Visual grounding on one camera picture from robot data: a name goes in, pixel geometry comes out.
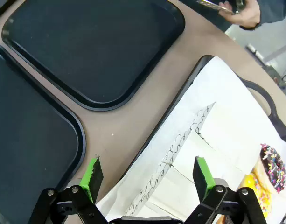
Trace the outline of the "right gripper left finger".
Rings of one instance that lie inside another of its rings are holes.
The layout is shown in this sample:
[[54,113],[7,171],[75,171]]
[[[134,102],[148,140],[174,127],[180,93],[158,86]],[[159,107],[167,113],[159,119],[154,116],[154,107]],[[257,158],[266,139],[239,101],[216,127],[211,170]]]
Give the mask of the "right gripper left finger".
[[28,223],[63,224],[71,215],[78,215],[83,224],[108,223],[96,207],[103,177],[99,157],[91,159],[78,185],[63,191],[46,188],[41,192]]

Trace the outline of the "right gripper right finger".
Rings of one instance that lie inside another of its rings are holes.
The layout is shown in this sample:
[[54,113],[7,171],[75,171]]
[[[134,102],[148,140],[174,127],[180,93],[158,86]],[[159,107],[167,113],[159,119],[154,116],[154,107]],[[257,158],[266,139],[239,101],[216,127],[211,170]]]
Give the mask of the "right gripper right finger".
[[216,184],[205,158],[195,157],[193,179],[200,204],[184,223],[211,224],[217,215],[228,217],[232,224],[241,224],[245,218],[250,224],[266,223],[254,190],[242,187],[233,191]]

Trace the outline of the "person's left hand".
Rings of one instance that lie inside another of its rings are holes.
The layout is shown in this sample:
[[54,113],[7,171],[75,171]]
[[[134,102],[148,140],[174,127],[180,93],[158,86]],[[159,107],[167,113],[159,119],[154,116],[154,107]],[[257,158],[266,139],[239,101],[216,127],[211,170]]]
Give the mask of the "person's left hand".
[[255,28],[260,23],[260,7],[256,0],[246,0],[245,8],[238,14],[219,11],[228,22],[244,28]]

